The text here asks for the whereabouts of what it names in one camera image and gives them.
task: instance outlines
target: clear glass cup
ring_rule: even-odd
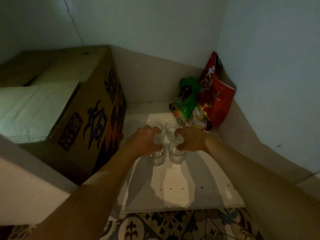
[[[167,137],[169,141],[173,141],[175,136],[174,133],[176,132],[176,129],[183,128],[183,126],[176,120],[171,120],[166,123],[165,130],[167,133]]]
[[[153,143],[154,144],[162,144],[163,140],[165,138],[165,134],[162,133],[163,125],[158,121],[151,121],[151,122],[147,123],[147,125],[149,125],[151,128],[158,127],[161,130],[160,133],[154,135]]]
[[[186,151],[180,151],[177,149],[179,144],[181,144],[180,140],[174,140],[169,144],[169,159],[176,165],[181,165],[186,159]]]
[[[166,149],[162,145],[162,149],[157,152],[153,152],[149,155],[149,158],[151,159],[151,163],[153,166],[160,166],[165,163],[166,160]]]

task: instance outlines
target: red snack bag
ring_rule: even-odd
[[[213,52],[199,79],[201,89],[197,100],[204,115],[212,122],[212,128],[222,124],[235,94],[234,88],[219,80],[222,68],[221,60]]]

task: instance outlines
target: patterned floor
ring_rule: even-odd
[[[8,240],[22,240],[34,225],[15,226]],[[131,213],[110,221],[100,240],[263,239],[245,208]]]

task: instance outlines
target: person's right arm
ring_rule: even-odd
[[[177,129],[180,150],[210,154],[242,196],[262,234],[276,239],[320,239],[320,202],[210,134]]]

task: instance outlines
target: hand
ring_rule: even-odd
[[[205,139],[209,134],[204,131],[190,126],[177,129],[174,135],[182,135],[184,139],[184,143],[177,146],[178,150],[190,152],[207,151]]]
[[[124,147],[128,148],[130,152],[136,156],[136,159],[160,151],[162,145],[153,143],[153,138],[155,134],[158,133],[161,133],[158,127],[151,128],[149,125],[146,125],[143,128],[138,128],[137,131],[128,138]]]

